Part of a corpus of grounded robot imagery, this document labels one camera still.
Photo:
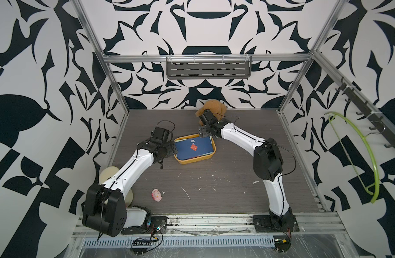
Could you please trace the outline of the dark blue envelope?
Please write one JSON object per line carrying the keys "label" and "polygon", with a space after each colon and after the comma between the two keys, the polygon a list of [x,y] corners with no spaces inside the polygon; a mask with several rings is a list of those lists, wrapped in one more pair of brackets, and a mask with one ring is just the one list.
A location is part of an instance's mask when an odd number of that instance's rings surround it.
{"label": "dark blue envelope", "polygon": [[193,137],[184,140],[176,140],[175,146],[178,150],[177,158],[182,161],[209,155],[214,152],[210,137]]}

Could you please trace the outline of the yellow plastic storage box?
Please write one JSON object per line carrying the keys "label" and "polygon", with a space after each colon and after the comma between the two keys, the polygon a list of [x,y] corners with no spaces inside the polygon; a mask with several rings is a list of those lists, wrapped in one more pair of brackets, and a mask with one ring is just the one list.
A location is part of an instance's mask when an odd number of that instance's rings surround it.
{"label": "yellow plastic storage box", "polygon": [[[192,134],[192,135],[188,135],[188,136],[184,136],[184,137],[179,137],[179,138],[176,138],[175,141],[176,140],[189,139],[189,138],[193,138],[193,137],[199,137],[199,134]],[[215,142],[214,142],[213,138],[212,137],[210,137],[210,138],[211,138],[212,146],[214,148],[214,152],[213,153],[211,153],[209,155],[205,155],[205,156],[200,156],[200,157],[196,157],[196,158],[193,158],[193,159],[189,159],[189,160],[183,160],[183,161],[179,160],[177,158],[177,155],[175,154],[174,155],[175,159],[177,160],[177,162],[179,164],[190,164],[190,163],[195,163],[195,162],[199,162],[199,161],[203,161],[203,160],[207,160],[207,159],[212,158],[213,155],[216,153],[216,145],[215,145]]]}

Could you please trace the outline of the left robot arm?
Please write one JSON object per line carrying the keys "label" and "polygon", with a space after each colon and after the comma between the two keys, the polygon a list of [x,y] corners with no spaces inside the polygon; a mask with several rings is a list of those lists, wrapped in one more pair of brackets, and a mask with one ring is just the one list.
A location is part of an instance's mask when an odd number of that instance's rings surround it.
{"label": "left robot arm", "polygon": [[163,169],[164,159],[177,153],[173,132],[155,127],[151,137],[137,144],[126,164],[102,184],[93,184],[86,193],[82,225],[99,235],[115,237],[123,229],[151,227],[151,212],[127,207],[126,197],[142,173],[155,163]]}

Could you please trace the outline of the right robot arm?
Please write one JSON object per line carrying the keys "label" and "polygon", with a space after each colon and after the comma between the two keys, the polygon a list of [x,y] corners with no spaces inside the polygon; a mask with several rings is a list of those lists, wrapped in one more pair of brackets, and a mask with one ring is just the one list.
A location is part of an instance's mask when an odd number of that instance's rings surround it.
{"label": "right robot arm", "polygon": [[220,119],[209,110],[198,115],[202,125],[201,137],[216,137],[228,140],[253,157],[253,171],[262,180],[268,197],[269,214],[253,216],[257,232],[282,232],[290,234],[300,231],[283,187],[283,158],[279,145],[273,138],[257,137],[237,127],[222,116]]}

